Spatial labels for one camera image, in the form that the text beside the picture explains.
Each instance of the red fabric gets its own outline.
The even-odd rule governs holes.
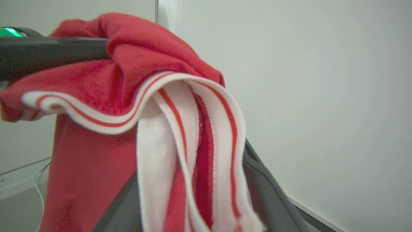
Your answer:
[[[61,66],[21,79],[0,92],[4,120],[22,117],[28,107],[21,96],[33,90],[67,93],[102,113],[118,116],[130,111],[136,90],[154,73],[189,73],[224,85],[220,72],[202,61],[183,40],[138,17],[110,13],[92,21],[67,20],[51,36],[107,37],[112,60]],[[197,166],[195,195],[210,227],[210,134],[205,129],[200,131],[198,161],[205,163]],[[102,135],[81,127],[67,115],[59,115],[41,231],[91,231],[135,169],[136,127],[121,135]],[[177,173],[176,181],[183,181],[181,173]],[[179,188],[173,191],[184,193]],[[178,207],[179,199],[172,193],[168,213],[176,210],[173,204]],[[169,231],[182,231],[182,226],[166,221]]]

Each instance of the cord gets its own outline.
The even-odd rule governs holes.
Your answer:
[[[41,219],[40,219],[40,223],[39,223],[39,226],[37,227],[36,232],[39,232],[39,230],[40,230],[40,225],[42,224],[42,218],[43,218],[43,214],[44,214],[44,199],[43,199],[42,193],[40,192],[39,187],[37,186],[37,185],[38,185],[38,182],[39,182],[39,180],[40,180],[40,177],[39,177],[39,179],[37,180],[37,182],[36,182],[36,177],[39,175],[39,173],[43,174],[44,170],[47,168],[47,166],[50,164],[51,161],[52,161],[52,160],[49,160],[49,162],[47,162],[47,164],[44,165],[44,166],[34,175],[34,177],[33,177],[34,187],[36,188],[37,192],[39,193],[40,201],[42,202],[42,217],[41,217]]]

